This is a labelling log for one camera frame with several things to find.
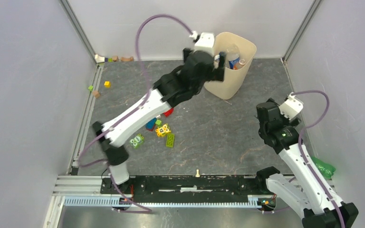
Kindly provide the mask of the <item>small green block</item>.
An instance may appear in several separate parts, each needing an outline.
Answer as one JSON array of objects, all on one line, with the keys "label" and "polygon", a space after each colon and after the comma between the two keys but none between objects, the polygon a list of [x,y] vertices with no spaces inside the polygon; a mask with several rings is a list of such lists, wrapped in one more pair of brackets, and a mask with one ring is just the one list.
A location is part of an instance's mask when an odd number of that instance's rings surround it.
[{"label": "small green block", "polygon": [[157,126],[162,125],[162,121],[161,121],[160,119],[157,119],[157,120],[155,121],[155,125],[157,125]]}]

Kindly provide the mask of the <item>wooden cube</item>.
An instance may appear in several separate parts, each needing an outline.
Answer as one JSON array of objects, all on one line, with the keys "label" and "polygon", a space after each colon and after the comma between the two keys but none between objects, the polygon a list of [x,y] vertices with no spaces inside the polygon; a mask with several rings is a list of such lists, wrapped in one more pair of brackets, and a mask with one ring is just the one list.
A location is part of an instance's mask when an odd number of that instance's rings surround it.
[{"label": "wooden cube", "polygon": [[95,98],[99,98],[101,96],[101,94],[98,92],[98,91],[93,91],[92,92],[92,95],[95,97]]}]

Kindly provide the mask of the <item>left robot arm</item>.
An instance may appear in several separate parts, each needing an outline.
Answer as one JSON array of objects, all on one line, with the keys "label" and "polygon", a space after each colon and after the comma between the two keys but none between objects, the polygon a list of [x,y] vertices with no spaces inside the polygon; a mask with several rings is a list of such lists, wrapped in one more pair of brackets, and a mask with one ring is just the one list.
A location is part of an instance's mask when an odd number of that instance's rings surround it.
[{"label": "left robot arm", "polygon": [[130,189],[126,141],[156,116],[197,95],[206,82],[224,81],[226,53],[219,53],[219,61],[215,65],[215,58],[205,51],[186,48],[183,52],[184,63],[155,81],[141,100],[116,118],[92,125],[107,158],[112,187],[118,193],[126,193]]}]

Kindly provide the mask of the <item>yellow number brick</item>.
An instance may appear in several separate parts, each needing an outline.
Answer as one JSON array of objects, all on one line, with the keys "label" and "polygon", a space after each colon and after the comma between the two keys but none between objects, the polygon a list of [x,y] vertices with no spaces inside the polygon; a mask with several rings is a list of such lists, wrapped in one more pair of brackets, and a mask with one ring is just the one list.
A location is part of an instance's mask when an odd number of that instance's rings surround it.
[{"label": "yellow number brick", "polygon": [[162,126],[158,126],[155,132],[158,137],[165,137],[167,134],[171,133],[171,129],[169,125],[166,123]]}]

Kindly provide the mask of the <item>red horseshoe toy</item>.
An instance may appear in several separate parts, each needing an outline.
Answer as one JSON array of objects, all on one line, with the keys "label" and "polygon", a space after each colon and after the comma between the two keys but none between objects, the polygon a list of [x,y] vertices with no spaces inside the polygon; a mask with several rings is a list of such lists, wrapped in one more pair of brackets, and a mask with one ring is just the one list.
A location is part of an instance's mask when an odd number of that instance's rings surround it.
[{"label": "red horseshoe toy", "polygon": [[173,112],[174,112],[174,108],[171,108],[168,111],[164,112],[163,115],[165,117],[169,117]]}]

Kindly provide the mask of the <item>yellow cube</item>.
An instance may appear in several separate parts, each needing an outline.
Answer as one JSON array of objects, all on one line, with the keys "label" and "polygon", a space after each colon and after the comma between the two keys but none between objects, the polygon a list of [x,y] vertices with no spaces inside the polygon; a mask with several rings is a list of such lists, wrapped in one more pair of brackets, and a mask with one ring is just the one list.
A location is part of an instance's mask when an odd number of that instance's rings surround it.
[{"label": "yellow cube", "polygon": [[110,83],[109,81],[105,81],[105,82],[104,82],[104,86],[105,86],[106,88],[110,88],[111,83]]}]

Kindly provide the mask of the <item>crushed Pepsi bottle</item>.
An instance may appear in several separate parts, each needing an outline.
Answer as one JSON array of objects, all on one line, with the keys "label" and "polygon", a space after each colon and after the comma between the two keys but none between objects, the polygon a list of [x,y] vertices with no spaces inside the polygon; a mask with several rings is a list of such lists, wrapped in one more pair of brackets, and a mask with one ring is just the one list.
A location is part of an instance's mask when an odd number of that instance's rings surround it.
[{"label": "crushed Pepsi bottle", "polygon": [[234,66],[240,60],[240,49],[237,45],[231,44],[226,49],[226,64],[230,69],[233,69]]}]

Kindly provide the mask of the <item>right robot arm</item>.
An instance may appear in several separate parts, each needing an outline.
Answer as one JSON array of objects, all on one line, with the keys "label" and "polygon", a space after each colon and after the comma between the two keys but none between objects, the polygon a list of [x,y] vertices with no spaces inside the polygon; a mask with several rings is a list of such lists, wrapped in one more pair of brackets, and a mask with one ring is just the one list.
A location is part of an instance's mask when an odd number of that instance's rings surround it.
[{"label": "right robot arm", "polygon": [[271,166],[256,173],[256,189],[281,197],[305,228],[350,228],[359,211],[354,203],[343,201],[313,163],[295,129],[302,109],[303,103],[296,98],[287,98],[282,105],[269,99],[256,106],[259,136],[286,163],[300,185],[295,187]]}]

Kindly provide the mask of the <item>green flat brick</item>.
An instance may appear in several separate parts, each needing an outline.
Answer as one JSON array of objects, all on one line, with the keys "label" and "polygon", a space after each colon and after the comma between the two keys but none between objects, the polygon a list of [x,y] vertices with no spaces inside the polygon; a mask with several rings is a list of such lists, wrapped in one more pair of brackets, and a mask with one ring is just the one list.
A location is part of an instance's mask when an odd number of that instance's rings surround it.
[{"label": "green flat brick", "polygon": [[173,133],[167,134],[165,146],[167,148],[173,148],[175,135]]}]

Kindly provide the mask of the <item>blue toy brick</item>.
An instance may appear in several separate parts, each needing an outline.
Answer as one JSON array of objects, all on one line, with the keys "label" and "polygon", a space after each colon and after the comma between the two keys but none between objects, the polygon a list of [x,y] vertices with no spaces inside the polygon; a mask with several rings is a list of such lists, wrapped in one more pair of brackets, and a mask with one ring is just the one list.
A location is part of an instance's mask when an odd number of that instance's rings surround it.
[{"label": "blue toy brick", "polygon": [[146,125],[145,128],[149,131],[153,131],[155,128],[155,123],[157,121],[157,118],[153,118],[152,120],[150,120]]}]

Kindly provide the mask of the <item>green plastic bottle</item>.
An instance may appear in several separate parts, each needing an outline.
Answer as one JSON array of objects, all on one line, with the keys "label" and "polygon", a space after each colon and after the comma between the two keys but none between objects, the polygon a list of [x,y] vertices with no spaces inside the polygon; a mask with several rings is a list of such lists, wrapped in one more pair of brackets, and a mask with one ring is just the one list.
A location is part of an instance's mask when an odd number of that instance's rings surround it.
[{"label": "green plastic bottle", "polygon": [[336,168],[333,165],[326,163],[314,156],[311,157],[311,160],[326,180],[332,179],[332,176],[336,171]]}]

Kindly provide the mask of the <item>clear bottle purple label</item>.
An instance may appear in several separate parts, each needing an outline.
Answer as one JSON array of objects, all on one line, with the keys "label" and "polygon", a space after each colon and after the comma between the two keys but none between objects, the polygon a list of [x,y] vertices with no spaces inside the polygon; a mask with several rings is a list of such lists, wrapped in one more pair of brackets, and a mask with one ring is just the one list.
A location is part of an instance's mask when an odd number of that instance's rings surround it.
[{"label": "clear bottle purple label", "polygon": [[220,62],[220,55],[217,54],[214,56],[214,67],[218,68],[219,67],[219,62]]}]

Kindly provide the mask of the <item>white arch block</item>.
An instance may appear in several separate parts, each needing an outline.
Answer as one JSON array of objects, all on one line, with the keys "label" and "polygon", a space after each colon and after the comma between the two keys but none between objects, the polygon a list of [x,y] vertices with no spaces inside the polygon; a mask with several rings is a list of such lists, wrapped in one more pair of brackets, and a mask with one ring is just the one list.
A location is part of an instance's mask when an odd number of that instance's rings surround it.
[{"label": "white arch block", "polygon": [[99,56],[98,54],[95,54],[94,60],[97,64],[104,63],[106,61],[105,57]]}]

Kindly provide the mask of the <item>wooden arch block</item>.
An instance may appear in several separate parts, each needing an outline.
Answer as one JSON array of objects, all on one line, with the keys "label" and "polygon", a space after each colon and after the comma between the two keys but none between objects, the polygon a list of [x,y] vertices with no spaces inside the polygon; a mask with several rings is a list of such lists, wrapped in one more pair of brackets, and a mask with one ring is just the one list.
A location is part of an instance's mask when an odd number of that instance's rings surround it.
[{"label": "wooden arch block", "polygon": [[134,57],[121,57],[120,61],[122,61],[122,62],[132,62],[132,61],[134,61]]}]

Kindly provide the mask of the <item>beige plastic bin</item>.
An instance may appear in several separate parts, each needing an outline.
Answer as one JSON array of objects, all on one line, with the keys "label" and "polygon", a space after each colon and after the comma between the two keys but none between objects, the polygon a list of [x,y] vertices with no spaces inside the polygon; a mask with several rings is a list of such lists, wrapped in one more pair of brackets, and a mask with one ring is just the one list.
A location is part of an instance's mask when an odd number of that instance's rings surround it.
[{"label": "beige plastic bin", "polygon": [[256,45],[251,41],[230,32],[223,32],[216,36],[215,53],[226,52],[231,44],[239,47],[240,59],[245,59],[246,65],[241,69],[234,70],[226,64],[223,82],[210,81],[204,84],[207,91],[223,100],[232,98],[240,89],[257,52]]}]

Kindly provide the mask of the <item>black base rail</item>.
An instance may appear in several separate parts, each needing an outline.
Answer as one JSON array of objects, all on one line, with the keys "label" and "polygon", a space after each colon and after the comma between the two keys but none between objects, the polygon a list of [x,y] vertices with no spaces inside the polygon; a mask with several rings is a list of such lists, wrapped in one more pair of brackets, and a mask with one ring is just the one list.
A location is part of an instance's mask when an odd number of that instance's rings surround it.
[{"label": "black base rail", "polygon": [[136,175],[118,188],[136,203],[244,203],[248,196],[274,196],[246,175]]}]

